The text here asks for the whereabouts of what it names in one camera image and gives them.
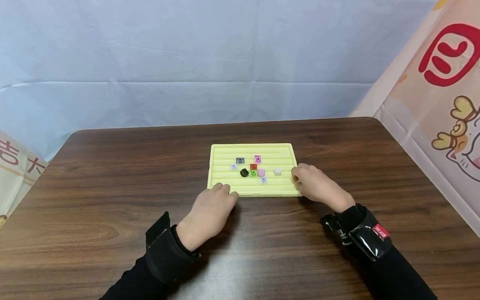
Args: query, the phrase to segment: right hand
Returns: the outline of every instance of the right hand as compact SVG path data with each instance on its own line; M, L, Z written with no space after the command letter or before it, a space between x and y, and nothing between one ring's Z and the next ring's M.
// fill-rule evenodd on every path
M194 251L225 226L238 200L228 184L217 183L198 195L190 213L177 225L178 237L185 248Z
M355 200L347 191L315 166L300 163L292 169L292 178L303 196L321 202L337 213L355 205Z

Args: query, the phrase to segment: yellow tray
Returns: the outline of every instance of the yellow tray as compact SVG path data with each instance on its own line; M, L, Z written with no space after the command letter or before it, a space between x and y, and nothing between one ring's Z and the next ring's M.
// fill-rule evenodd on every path
M260 184L260 177L242 177L240 170L250 171L254 155L260 155L262 162L258 168L265 170L267 184ZM230 170L236 164L237 157L245 158L244 164L238 164L237 170ZM217 182L229 184L231 191L240 197L297 197L300 193L291 179L291 169L297 166L292 144L213 144L210 151L210 169L207 188ZM282 170L275 175L274 169Z

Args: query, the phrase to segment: black wrist brace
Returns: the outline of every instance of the black wrist brace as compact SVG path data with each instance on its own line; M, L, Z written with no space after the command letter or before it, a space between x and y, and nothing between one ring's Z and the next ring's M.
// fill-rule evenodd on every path
M188 255L175 241L168 212L147 230L145 259L148 269L159 281L170 284L200 255Z
M344 245L355 245L373 262L382 258L392 247L390 234L360 204L341 214L326 215L320 219L320 223L326 229L338 232Z

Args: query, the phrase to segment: red chinese character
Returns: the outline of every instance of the red chinese character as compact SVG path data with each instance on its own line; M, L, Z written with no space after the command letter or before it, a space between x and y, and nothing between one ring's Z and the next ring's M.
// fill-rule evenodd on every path
M442 58L438 56L432 57L433 51L437 47L438 42L444 35L447 35L447 34L456 34L456 35L467 38L468 40L470 40L470 42L472 42L474 49L473 49L473 54L471 58L468 60L468 62L465 64L462 70L460 70L457 74L449 78L442 78L435 75L432 71L427 70L427 66L430 60L432 59L432 63L435 66L435 68L437 68L438 71L442 72L443 74L448 74L452 70L448 62L446 62ZM467 50L467 46L468 46L467 42L462 41L460 44L458 44L457 48L455 49L450 47L450 45L448 45L447 43L442 42L438 44L438 51L448 57L459 57L465 52L465 50ZM467 24L451 24L445 27L433 40L432 44L430 44L429 48L427 49L427 52L425 52L425 55L421 59L421 62L419 65L419 72L420 73L425 72L423 76L429 83L433 85L450 86L457 83L460 79L462 79L473 68L473 66L475 66L475 64L479 59L480 59L480 29Z
M17 166L18 165L18 159L17 155L19 153L19 150L10 145L10 142L4 142L0 140L0 157L3 159L5 162Z
M36 167L36 170L38 171L38 173L42 174L42 172L40 172L40 169L38 167L45 168L45 166L42 166L41 164L38 163L38 157L35 158L35 160L28 159L28 161L32 162L32 166L28 169L28 173L33 171L33 168Z

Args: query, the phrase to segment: small block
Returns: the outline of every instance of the small block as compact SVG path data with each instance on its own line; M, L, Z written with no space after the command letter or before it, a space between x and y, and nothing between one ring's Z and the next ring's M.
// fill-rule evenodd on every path
M240 171L240 175L242 177L247 177L249 174L248 170L247 169L242 169L242 171Z

